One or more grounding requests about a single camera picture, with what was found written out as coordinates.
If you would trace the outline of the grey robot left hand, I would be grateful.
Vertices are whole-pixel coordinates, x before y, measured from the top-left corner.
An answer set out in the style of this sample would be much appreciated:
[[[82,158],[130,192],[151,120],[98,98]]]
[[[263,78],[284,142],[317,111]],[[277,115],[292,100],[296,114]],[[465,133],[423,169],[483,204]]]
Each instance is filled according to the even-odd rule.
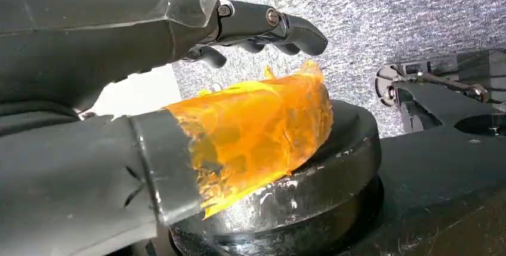
[[[324,34],[220,0],[1,0],[1,254],[107,255],[203,209],[189,139],[158,110],[80,120],[105,86],[215,46],[319,55]]]

